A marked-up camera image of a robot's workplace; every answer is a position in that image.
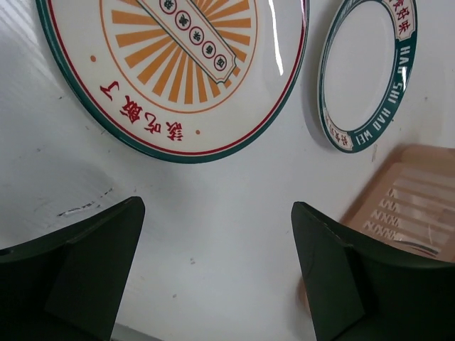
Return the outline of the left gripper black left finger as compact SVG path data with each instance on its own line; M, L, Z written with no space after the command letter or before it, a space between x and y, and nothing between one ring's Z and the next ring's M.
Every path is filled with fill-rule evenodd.
M145 216L130 197L1 250L2 340L110 340Z

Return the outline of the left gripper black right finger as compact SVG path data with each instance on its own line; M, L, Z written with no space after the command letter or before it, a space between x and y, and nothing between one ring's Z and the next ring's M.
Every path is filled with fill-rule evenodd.
M294 241L318 340L453 340L454 265L396 249L304 202Z

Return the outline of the white plate orange sunburst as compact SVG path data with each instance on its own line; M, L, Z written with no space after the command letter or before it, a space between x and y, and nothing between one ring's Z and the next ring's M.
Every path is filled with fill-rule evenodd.
M206 163L283 110L308 36L307 1L38 1L45 39L87 112L153 158Z

